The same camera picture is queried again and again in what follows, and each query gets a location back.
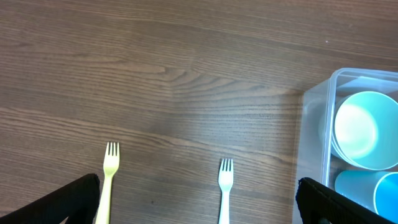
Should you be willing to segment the blue plastic cup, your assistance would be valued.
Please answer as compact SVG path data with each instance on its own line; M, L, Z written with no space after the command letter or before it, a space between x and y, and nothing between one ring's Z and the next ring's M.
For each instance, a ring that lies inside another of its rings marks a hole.
M335 190L381 217L397 223L397 172L346 170Z

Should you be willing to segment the yellow plastic fork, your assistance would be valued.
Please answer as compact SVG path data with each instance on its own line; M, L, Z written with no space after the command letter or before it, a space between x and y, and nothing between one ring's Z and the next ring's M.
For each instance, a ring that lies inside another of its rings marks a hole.
M96 214L95 224L109 224L113 177L119 169L120 149L118 142L108 142L104 155L104 182Z

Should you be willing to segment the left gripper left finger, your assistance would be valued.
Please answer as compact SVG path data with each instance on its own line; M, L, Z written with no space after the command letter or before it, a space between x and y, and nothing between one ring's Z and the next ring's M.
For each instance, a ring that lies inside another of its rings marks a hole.
M100 180L83 177L1 217L1 224L92 224L100 203Z

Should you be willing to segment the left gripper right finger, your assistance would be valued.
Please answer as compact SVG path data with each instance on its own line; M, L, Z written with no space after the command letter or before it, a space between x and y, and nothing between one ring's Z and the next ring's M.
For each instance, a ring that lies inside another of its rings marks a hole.
M295 200L303 224L392 224L309 177L298 181Z

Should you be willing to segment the light blue bowl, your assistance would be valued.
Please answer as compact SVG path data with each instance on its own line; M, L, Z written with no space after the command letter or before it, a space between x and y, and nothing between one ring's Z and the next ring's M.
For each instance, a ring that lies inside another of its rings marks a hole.
M335 101L332 153L353 166L386 170L397 165L397 101L361 91Z

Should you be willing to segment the light blue plastic fork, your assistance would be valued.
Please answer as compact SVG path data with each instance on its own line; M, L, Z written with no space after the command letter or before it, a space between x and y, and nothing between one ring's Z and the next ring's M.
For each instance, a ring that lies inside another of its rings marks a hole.
M233 186L234 169L232 159L222 159L218 174L218 184L221 189L221 205L218 224L229 224L229 200Z

